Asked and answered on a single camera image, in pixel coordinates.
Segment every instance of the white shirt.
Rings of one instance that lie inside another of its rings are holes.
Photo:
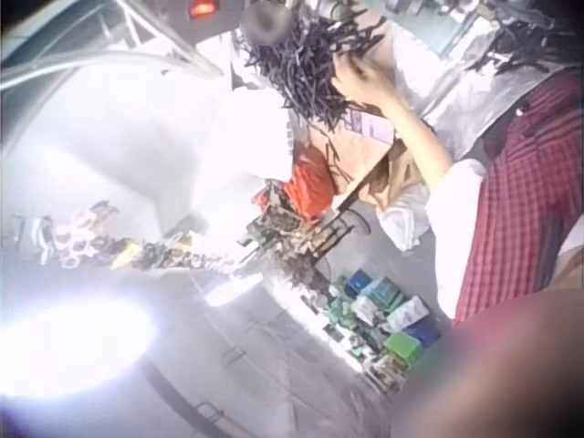
[[[477,160],[456,163],[438,182],[426,204],[436,235],[438,304],[454,318],[464,271],[475,237],[476,215],[485,167]],[[559,254],[584,245],[584,215],[570,232]]]

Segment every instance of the blue box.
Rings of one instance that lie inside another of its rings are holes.
[[[418,339],[425,349],[430,348],[440,339],[442,333],[433,323],[432,318],[426,317],[405,328],[404,333]]]
[[[355,298],[371,281],[371,277],[360,269],[345,283],[345,293],[349,297]]]

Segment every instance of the red checkered fabric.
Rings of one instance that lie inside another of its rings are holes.
[[[511,122],[481,186],[455,324],[547,285],[559,247],[582,214],[583,78],[581,68],[557,73]],[[555,249],[546,244],[550,234]]]

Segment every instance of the red light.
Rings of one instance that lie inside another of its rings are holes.
[[[208,16],[217,10],[217,6],[213,3],[200,3],[199,5],[194,5],[191,7],[191,16],[196,18],[197,16]]]

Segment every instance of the blue container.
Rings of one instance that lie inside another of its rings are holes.
[[[405,328],[403,332],[418,339],[425,349],[430,348],[442,336],[442,333],[440,333],[440,330],[430,317],[419,320]]]
[[[345,293],[351,298],[356,298],[371,281],[370,276],[359,270],[345,283]]]
[[[370,299],[379,309],[384,310],[390,306],[399,292],[398,287],[385,276],[369,283],[361,294]]]

